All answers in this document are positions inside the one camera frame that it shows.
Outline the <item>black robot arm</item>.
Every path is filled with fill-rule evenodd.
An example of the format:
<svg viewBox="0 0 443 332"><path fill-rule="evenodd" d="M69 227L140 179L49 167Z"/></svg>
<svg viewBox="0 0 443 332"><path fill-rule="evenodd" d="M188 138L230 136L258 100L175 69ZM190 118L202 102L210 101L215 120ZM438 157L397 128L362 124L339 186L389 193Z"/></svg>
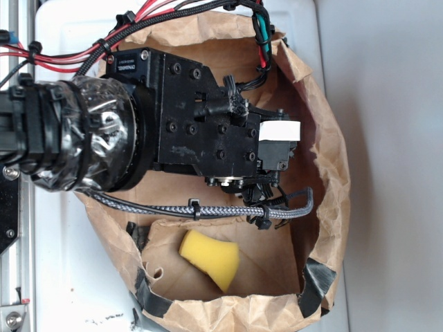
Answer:
<svg viewBox="0 0 443 332"><path fill-rule="evenodd" d="M238 193L276 186L301 138L218 84L205 65L152 48L111 54L101 78L21 79L1 93L1 163L49 191L117 192L148 171L200 176Z"/></svg>

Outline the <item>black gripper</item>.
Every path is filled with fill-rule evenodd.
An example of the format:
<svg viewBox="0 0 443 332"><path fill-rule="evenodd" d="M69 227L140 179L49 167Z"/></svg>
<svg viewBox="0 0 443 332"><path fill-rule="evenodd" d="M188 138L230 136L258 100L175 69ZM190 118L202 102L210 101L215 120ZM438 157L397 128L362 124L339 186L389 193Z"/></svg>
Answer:
<svg viewBox="0 0 443 332"><path fill-rule="evenodd" d="M149 170L201 176L247 204L279 186L299 141L259 141L260 123L291 119L255 107L232 76L218 84L207 66L153 48L112 53L106 76L128 90L135 117L134 155L115 190L133 188Z"/></svg>

